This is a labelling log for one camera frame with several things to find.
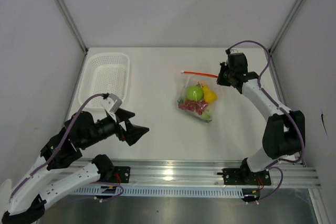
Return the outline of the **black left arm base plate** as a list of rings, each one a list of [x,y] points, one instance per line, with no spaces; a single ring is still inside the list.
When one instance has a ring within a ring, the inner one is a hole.
[[[103,173],[99,182],[108,182],[116,184],[128,184],[131,175],[131,167],[115,166],[113,169]]]

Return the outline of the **white cauliflower with green leaves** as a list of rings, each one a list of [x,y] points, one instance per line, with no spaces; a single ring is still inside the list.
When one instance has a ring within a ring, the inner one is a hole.
[[[182,103],[183,101],[187,100],[186,97],[184,96],[180,96],[177,100],[177,107],[180,103]],[[198,114],[196,112],[191,112],[191,111],[185,111],[182,110],[183,112],[185,112],[186,114],[197,118],[203,122],[209,123],[212,121],[212,117],[213,117],[213,106],[208,104],[208,107],[206,108],[206,110],[202,113],[202,114]]]

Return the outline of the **yellow bell pepper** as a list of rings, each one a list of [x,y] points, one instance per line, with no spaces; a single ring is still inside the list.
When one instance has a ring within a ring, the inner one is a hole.
[[[204,100],[208,104],[212,104],[217,101],[218,96],[216,92],[211,90],[208,86],[203,86]]]

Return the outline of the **green apple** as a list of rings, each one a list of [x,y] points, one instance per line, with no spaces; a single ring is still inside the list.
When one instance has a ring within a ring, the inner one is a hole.
[[[203,89],[197,86],[188,86],[186,90],[186,99],[190,101],[200,101],[204,96]]]

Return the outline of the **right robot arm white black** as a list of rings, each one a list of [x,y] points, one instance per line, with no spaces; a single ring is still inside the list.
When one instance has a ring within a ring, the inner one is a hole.
[[[244,53],[226,50],[227,61],[220,64],[217,84],[235,88],[261,113],[266,121],[262,147],[252,156],[242,160],[239,168],[223,169],[226,185],[251,185],[279,161],[287,156],[305,151],[305,117],[274,99],[261,83],[261,75],[248,71]]]

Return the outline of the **red grape bunch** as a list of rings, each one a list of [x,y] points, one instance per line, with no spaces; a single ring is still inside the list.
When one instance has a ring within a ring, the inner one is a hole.
[[[208,103],[206,103],[204,100],[202,101],[185,100],[178,105],[179,109],[182,109],[185,111],[196,112],[198,114],[202,114],[206,110],[207,107],[208,107]]]

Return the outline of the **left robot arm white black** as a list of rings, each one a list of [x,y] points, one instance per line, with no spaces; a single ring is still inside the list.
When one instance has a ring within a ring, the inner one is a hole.
[[[116,116],[113,119],[107,115],[95,121],[90,112],[80,111],[66,121],[60,132],[41,149],[26,177],[13,189],[1,222],[33,223],[46,209],[79,187],[115,182],[116,168],[105,154],[97,155],[86,166],[57,182],[54,179],[90,146],[113,135],[132,146],[149,131],[130,122],[135,116],[133,112],[118,109]]]

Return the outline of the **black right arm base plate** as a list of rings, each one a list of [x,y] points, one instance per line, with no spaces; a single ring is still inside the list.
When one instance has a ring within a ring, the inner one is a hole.
[[[271,185],[270,174],[266,170],[253,173],[241,168],[223,168],[217,175],[223,178],[225,185]]]

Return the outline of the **green scallion stalks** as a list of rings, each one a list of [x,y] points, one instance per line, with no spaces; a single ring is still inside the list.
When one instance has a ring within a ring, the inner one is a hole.
[[[201,88],[203,86],[208,86],[208,82],[205,77],[197,76],[197,75],[187,75],[185,78],[186,86],[197,86],[199,85]]]

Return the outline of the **clear zip bag orange zipper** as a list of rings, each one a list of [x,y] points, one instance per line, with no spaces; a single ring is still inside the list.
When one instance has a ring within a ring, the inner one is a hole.
[[[202,122],[213,120],[219,91],[216,85],[217,75],[181,71],[181,88],[176,99],[177,108],[185,114]]]

